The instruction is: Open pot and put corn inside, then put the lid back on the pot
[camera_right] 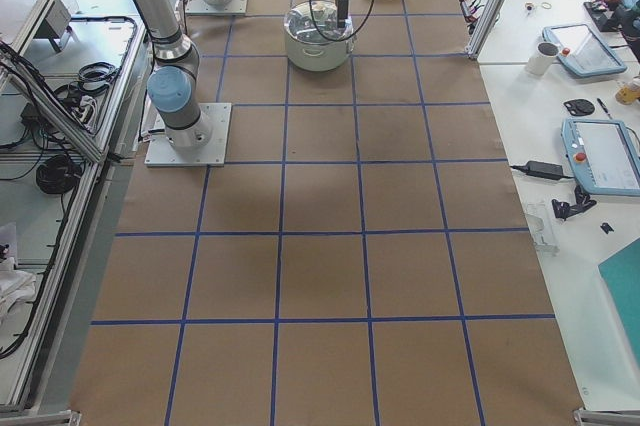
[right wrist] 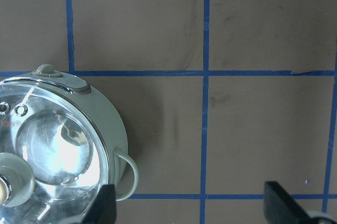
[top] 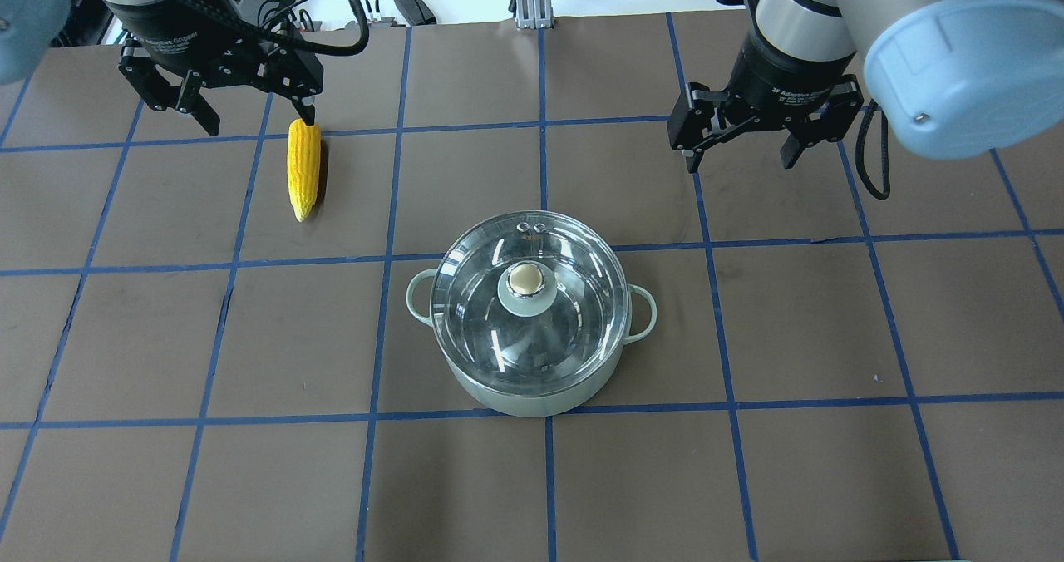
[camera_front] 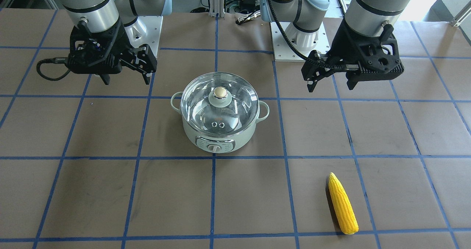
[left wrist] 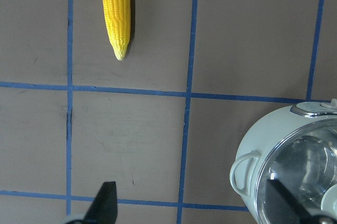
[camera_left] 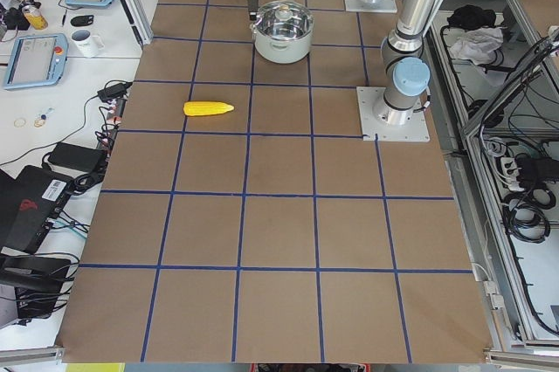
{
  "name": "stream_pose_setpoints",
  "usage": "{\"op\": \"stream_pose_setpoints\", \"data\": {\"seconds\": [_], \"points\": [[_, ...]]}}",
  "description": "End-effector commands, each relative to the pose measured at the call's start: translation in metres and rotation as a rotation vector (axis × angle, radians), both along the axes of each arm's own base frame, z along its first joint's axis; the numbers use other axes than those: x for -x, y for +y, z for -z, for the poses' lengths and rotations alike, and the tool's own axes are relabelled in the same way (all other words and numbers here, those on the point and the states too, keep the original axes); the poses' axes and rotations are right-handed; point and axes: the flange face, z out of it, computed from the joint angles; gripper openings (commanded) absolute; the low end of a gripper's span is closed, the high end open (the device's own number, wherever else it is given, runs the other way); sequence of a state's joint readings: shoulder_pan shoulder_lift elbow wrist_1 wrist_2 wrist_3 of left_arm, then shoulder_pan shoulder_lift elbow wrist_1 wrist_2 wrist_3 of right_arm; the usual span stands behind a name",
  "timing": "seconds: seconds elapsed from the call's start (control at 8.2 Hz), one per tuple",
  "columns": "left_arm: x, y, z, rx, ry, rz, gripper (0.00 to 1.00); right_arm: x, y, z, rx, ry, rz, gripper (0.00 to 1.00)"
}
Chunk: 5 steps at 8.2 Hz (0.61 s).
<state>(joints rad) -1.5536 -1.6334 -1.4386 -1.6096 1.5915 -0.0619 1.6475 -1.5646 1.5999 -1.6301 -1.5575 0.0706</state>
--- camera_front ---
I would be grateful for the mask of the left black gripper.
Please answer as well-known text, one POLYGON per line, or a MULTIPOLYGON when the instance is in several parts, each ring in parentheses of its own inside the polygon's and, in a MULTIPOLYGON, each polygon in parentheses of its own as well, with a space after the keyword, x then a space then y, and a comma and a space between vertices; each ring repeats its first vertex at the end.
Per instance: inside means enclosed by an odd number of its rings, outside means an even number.
POLYGON ((334 39, 326 54, 316 50, 303 56, 305 64, 301 68, 308 91, 313 92, 318 81, 335 73, 345 72, 347 87, 352 91, 358 82, 363 81, 363 39, 334 39))

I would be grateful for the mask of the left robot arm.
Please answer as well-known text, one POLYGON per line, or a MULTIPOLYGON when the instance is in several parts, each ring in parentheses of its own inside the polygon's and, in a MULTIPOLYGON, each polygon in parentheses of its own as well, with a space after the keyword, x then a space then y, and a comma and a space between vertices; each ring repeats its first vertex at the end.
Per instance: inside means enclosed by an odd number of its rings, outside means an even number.
POLYGON ((335 73, 346 74, 353 90, 359 82, 390 81, 405 68, 394 24, 410 0, 351 0, 330 49, 316 46, 331 0, 260 0, 261 18, 273 22, 288 48, 304 60, 301 73, 309 92, 335 73))

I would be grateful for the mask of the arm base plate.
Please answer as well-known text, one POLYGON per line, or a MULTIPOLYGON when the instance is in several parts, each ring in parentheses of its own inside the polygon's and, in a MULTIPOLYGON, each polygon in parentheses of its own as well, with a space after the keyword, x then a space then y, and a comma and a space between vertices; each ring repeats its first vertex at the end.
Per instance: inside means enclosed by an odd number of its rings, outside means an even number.
MULTIPOLYGON (((330 50, 330 44, 323 22, 320 24, 319 29, 313 33, 299 31, 290 22, 281 22, 280 24, 291 44, 293 44, 301 54, 308 56, 313 50, 321 54, 326 54, 330 50)), ((303 62, 304 60, 290 49, 275 22, 270 23, 270 28, 272 32, 274 60, 276 62, 303 62)))
POLYGON ((133 24, 125 25, 131 45, 138 48, 143 44, 148 44, 155 57, 158 57, 163 19, 163 16, 138 16, 133 24))

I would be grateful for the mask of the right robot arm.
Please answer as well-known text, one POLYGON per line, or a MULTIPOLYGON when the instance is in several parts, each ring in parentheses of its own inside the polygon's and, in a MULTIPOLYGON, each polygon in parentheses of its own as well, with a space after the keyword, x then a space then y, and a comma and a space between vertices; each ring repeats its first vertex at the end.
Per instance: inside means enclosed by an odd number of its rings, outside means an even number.
POLYGON ((74 27, 66 58, 53 58, 76 74, 94 74, 104 84, 123 67, 146 84, 157 68, 163 17, 172 0, 61 0, 74 27))

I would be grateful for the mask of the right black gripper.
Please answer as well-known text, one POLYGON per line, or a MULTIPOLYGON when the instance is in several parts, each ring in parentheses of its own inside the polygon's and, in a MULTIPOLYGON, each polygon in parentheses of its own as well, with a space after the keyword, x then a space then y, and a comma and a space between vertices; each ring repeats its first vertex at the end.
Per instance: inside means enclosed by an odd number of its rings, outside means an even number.
POLYGON ((101 63, 99 76, 105 85, 110 84, 110 76, 121 72, 122 67, 128 67, 142 74, 146 85, 150 85, 152 73, 157 68, 157 59, 148 44, 143 44, 139 48, 128 48, 119 51, 118 43, 111 46, 110 40, 99 40, 102 48, 111 49, 106 61, 101 63))

